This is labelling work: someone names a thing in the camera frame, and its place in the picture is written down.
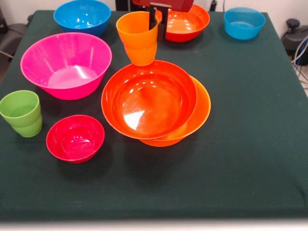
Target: white wall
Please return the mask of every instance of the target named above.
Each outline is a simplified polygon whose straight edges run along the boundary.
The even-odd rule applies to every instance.
[[[196,4],[209,10],[211,0],[195,0]],[[216,11],[222,11],[223,0],[217,0]],[[286,20],[296,18],[301,25],[308,25],[308,0],[226,0],[225,10],[233,7],[249,7],[267,12],[281,37],[287,30]]]
[[[29,15],[36,10],[55,10],[70,0],[0,0],[0,7],[7,24],[27,23]],[[100,0],[106,3],[112,11],[116,10],[115,0]]]
[[[36,10],[55,10],[68,0],[0,0],[4,17],[8,24],[27,23],[27,17]],[[116,10],[115,0],[101,0]],[[211,0],[195,0],[196,4],[209,10]],[[217,11],[222,11],[223,0],[217,0]],[[226,0],[225,9],[244,6],[254,8],[261,12],[268,12],[281,36],[286,30],[285,21],[294,17],[302,25],[308,25],[308,0]]]

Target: light blue bowl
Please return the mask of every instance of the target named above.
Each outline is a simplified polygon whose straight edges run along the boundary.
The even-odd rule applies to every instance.
[[[61,5],[53,14],[65,32],[82,32],[100,36],[106,30],[110,8],[97,0],[74,0]]]
[[[254,38],[265,24],[263,14],[246,7],[232,8],[225,13],[224,18],[227,34],[240,40]]]

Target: green cloth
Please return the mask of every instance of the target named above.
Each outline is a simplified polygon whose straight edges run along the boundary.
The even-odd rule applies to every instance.
[[[37,11],[7,75],[2,98],[33,90],[43,129],[22,138],[0,120],[0,219],[270,218],[308,215],[308,100],[268,17],[259,36],[238,41],[223,13],[187,43],[159,42],[157,59],[184,68],[207,88],[207,122],[180,143],[154,148],[127,138],[105,120],[101,93],[129,64],[116,31],[125,12],[112,12],[102,35],[113,60],[100,86],[76,101],[58,100],[28,82],[20,59],[34,42],[60,33],[52,11]],[[54,158],[45,138],[58,120],[97,118],[106,138],[81,165]]]

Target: green cup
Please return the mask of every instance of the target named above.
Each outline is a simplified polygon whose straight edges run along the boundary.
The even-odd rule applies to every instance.
[[[39,97],[29,90],[18,90],[0,101],[0,114],[23,137],[33,137],[42,130]]]

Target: bowl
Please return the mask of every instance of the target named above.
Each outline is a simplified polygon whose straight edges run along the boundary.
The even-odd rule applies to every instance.
[[[102,94],[108,123],[139,140],[173,133],[191,117],[196,103],[196,88],[189,74],[160,60],[148,66],[125,66],[110,78]]]
[[[52,126],[46,145],[54,157],[80,164],[94,157],[104,138],[104,128],[98,120],[87,115],[73,115]]]
[[[97,0],[69,1],[53,14],[56,23],[65,32],[82,32],[100,36],[106,30],[111,10]]]
[[[98,87],[111,59],[111,50],[103,40],[71,32],[34,43],[24,53],[20,68],[27,80],[54,97],[76,100]]]
[[[156,140],[140,140],[141,142],[154,147],[171,146],[180,142],[190,134],[193,134],[206,122],[211,111],[210,96],[202,83],[194,77],[191,78],[197,88],[197,106],[192,117],[184,126],[168,136]]]
[[[239,40],[253,39],[265,24],[263,14],[246,7],[228,10],[224,15],[224,19],[227,34]]]
[[[162,13],[156,11],[158,21]],[[201,6],[192,5],[188,12],[169,10],[166,39],[172,42],[187,42],[194,39],[207,27],[210,15]]]

